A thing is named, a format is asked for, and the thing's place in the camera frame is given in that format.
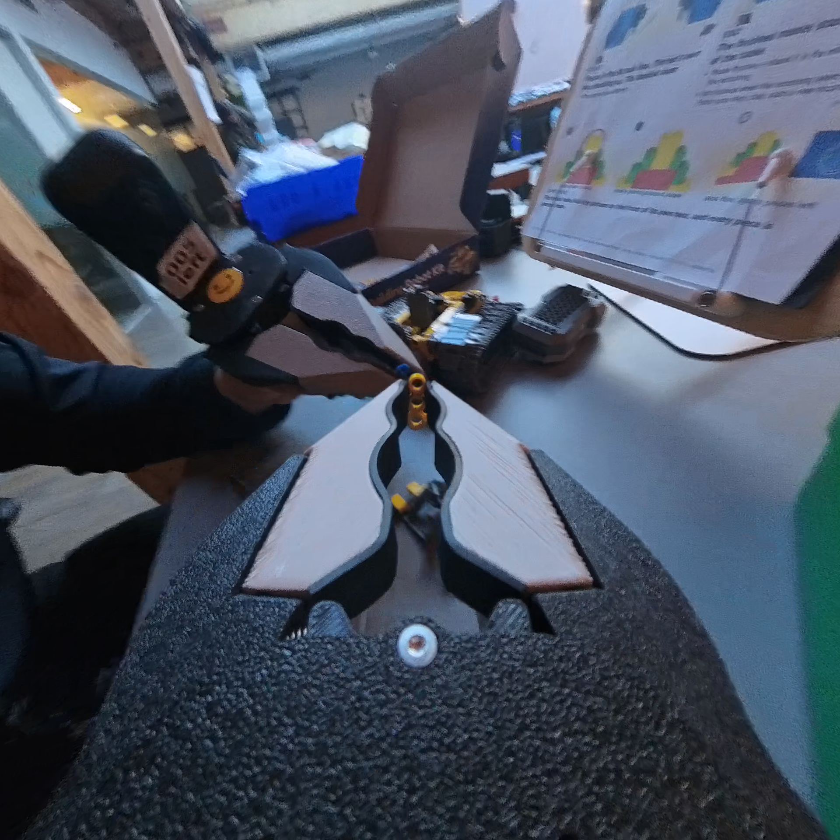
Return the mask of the grey desk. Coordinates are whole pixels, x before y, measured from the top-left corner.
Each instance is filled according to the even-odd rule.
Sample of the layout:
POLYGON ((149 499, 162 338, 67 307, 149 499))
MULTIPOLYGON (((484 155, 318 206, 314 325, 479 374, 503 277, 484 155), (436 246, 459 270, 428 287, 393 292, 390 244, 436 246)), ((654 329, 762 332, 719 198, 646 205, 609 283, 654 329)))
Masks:
MULTIPOLYGON (((508 363, 474 404, 649 548, 693 605, 773 761, 816 805, 795 510, 837 409, 838 341, 700 360, 613 307, 591 340, 563 364, 508 363)), ((139 620, 252 489, 360 406, 305 397, 256 448, 195 458, 139 620)), ((411 532, 400 524, 396 535, 395 582, 357 630, 379 634, 420 615, 477 631, 477 614, 446 591, 411 532)))

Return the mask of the green plastic bin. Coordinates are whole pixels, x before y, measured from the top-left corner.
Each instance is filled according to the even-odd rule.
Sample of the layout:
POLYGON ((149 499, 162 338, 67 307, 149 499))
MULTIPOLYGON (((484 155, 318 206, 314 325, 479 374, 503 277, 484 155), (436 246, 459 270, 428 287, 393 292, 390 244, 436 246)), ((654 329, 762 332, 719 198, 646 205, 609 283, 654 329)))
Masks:
POLYGON ((817 810, 839 838, 839 414, 794 509, 817 810))

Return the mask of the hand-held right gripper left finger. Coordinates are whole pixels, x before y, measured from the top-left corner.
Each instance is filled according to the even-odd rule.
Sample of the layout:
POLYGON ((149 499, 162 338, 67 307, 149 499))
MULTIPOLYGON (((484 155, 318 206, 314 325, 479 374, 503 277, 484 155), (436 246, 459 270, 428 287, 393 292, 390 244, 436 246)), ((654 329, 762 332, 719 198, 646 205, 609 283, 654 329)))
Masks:
POLYGON ((310 447, 241 584, 245 595, 363 614, 396 577, 388 487, 402 465, 403 384, 310 447))

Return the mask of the open cardboard kit box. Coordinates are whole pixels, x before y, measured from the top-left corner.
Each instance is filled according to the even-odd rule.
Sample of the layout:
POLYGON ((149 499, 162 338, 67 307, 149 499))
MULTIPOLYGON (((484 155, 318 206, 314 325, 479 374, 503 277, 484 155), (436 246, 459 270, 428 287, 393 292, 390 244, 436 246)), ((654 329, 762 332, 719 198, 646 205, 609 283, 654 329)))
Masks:
POLYGON ((480 267, 480 221, 522 57, 514 9, 500 2, 379 76, 356 215, 287 238, 327 256, 376 307, 451 290, 480 267))

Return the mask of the dark grey studded shell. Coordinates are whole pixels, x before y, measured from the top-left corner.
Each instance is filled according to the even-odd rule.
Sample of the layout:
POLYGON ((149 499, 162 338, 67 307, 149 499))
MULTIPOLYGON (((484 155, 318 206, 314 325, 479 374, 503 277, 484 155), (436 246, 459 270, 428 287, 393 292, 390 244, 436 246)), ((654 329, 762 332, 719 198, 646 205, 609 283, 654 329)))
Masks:
POLYGON ((533 363, 566 362, 598 330, 605 314, 604 299, 590 290, 555 287, 517 314, 511 327, 515 350, 533 363))

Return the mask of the small black container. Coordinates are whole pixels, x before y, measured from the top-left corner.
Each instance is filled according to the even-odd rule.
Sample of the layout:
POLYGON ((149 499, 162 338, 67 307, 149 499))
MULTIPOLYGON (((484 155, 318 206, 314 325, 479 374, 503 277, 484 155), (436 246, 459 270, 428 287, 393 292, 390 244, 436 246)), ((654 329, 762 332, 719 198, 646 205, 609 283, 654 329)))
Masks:
POLYGON ((509 190, 486 193, 479 222, 479 255, 482 260, 506 255, 513 246, 513 218, 509 190))

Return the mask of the small yellow black brick assembly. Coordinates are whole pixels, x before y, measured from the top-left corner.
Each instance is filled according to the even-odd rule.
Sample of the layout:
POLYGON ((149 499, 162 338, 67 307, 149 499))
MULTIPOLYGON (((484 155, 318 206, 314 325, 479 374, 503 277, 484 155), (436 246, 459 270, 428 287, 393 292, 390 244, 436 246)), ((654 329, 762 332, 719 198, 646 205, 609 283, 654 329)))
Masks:
POLYGON ((435 479, 427 483, 412 481, 402 494, 392 495, 392 508, 398 520, 427 547, 437 545, 446 484, 435 479))

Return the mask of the person's dark clothing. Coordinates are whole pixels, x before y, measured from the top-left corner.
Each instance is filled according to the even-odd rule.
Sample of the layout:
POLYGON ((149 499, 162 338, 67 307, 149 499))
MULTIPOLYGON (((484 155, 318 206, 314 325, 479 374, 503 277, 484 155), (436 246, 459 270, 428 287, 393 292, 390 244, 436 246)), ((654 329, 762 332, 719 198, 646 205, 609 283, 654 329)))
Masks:
POLYGON ((19 838, 68 772, 129 644, 170 517, 154 507, 24 569, 2 509, 2 838, 19 838))

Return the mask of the wooden panel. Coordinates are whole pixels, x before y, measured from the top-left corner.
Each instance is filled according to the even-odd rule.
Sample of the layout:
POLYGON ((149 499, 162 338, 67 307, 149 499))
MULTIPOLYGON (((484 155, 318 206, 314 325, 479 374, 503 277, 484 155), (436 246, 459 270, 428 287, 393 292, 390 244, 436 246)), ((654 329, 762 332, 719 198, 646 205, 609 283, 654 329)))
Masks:
POLYGON ((1 330, 62 360, 149 366, 4 183, 1 330))

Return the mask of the wooden instruction sheet board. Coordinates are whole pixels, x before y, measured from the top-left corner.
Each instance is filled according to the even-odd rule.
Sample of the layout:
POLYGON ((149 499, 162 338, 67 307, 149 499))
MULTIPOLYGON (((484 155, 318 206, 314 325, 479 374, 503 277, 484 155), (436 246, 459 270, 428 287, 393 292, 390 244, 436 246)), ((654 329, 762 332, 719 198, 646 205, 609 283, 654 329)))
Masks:
POLYGON ((528 254, 761 340, 837 337, 838 2, 589 12, 528 254))

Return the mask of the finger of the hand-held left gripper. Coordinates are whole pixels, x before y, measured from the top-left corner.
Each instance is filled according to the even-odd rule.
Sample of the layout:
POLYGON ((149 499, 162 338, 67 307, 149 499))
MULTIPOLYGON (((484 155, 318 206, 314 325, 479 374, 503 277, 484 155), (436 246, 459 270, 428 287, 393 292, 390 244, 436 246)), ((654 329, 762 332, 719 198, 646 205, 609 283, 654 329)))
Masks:
POLYGON ((290 315, 325 349, 368 361, 391 375, 401 363, 425 373, 405 340, 357 291, 306 271, 293 285, 289 303, 290 315))
POLYGON ((246 358, 289 375, 309 395, 373 397, 396 381, 370 362, 324 349, 307 333, 290 327, 256 336, 246 358))

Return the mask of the blue container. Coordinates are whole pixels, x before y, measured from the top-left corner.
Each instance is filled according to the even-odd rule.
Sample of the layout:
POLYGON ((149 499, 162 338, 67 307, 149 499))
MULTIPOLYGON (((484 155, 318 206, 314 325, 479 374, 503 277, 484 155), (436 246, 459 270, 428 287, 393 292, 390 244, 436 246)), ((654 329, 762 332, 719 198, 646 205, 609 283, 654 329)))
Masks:
POLYGON ((362 155, 252 185, 240 200, 248 224, 270 242, 356 215, 362 155))

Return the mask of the toy brick robot model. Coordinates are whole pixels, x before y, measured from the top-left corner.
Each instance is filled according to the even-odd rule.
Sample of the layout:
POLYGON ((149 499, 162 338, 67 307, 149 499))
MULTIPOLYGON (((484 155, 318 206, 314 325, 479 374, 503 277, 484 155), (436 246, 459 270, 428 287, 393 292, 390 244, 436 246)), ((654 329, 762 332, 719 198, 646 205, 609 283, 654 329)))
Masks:
POLYGON ((477 396, 516 353, 512 328, 523 309, 480 290, 415 290, 379 313, 433 380, 458 396, 477 396))

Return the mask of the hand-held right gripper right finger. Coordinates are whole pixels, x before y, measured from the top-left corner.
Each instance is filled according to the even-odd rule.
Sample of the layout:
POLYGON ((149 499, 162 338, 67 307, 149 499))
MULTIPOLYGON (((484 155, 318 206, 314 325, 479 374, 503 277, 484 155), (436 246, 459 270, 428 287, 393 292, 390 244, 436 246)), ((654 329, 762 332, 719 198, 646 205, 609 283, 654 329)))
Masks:
POLYGON ((429 387, 446 590, 484 617, 518 600, 586 592, 595 575, 529 449, 444 386, 429 387))

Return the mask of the person's left forearm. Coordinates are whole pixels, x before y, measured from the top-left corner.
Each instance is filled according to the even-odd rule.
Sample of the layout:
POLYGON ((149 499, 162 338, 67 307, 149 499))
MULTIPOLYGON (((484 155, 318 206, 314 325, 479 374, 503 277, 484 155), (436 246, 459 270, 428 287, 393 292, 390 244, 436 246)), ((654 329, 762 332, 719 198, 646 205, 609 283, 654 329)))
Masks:
POLYGON ((289 410, 269 402, 254 413, 233 402, 200 354, 160 369, 78 363, 2 334, 2 472, 127 474, 257 437, 289 410))

